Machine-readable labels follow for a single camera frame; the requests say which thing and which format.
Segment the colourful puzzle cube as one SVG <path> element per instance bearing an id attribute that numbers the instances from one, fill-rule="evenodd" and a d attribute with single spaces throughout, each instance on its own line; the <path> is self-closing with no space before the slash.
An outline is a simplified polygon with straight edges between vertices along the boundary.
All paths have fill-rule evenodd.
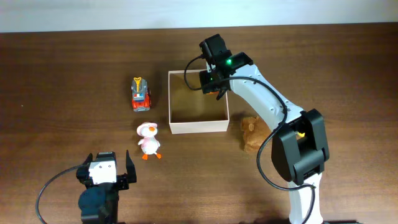
<path id="1" fill-rule="evenodd" d="M 211 91 L 209 93 L 206 93 L 207 95 L 211 95 L 211 94 L 218 94 L 218 91 Z"/>

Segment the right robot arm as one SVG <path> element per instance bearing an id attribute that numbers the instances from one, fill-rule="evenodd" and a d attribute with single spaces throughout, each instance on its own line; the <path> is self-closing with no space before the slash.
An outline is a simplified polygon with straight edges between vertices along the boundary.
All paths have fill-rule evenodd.
<path id="1" fill-rule="evenodd" d="M 199 44 L 208 70 L 200 72 L 204 93 L 228 90 L 244 99 L 270 129 L 261 144 L 256 165 L 267 143 L 272 144 L 271 160 L 286 187 L 272 181 L 276 189 L 288 191 L 291 223 L 323 223 L 319 185 L 330 153 L 323 116 L 316 109 L 305 111 L 279 93 L 244 52 L 232 54 L 223 38 L 213 35 Z"/>

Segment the brown plush toy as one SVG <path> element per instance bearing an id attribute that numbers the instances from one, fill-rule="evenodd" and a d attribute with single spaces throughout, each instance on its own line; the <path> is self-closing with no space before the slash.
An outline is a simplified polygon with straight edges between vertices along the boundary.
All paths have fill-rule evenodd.
<path id="1" fill-rule="evenodd" d="M 245 117 L 241 121 L 245 152 L 257 151 L 264 140 L 270 135 L 271 130 L 259 116 Z"/>

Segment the red grey toy truck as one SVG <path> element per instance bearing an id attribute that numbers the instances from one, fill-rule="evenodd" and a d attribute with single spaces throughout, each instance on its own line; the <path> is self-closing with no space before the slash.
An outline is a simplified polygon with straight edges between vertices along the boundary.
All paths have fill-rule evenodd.
<path id="1" fill-rule="evenodd" d="M 134 77 L 131 85 L 132 108 L 135 112 L 149 111 L 151 108 L 150 90 L 147 81 L 142 77 Z"/>

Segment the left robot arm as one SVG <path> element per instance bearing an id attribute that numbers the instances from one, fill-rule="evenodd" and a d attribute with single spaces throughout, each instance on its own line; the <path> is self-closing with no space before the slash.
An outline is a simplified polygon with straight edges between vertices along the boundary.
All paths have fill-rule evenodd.
<path id="1" fill-rule="evenodd" d="M 115 152 L 89 154 L 76 177 L 86 187 L 78 200 L 83 224 L 117 224 L 119 192 L 137 182 L 135 165 L 126 153 L 126 173 L 117 174 Z"/>

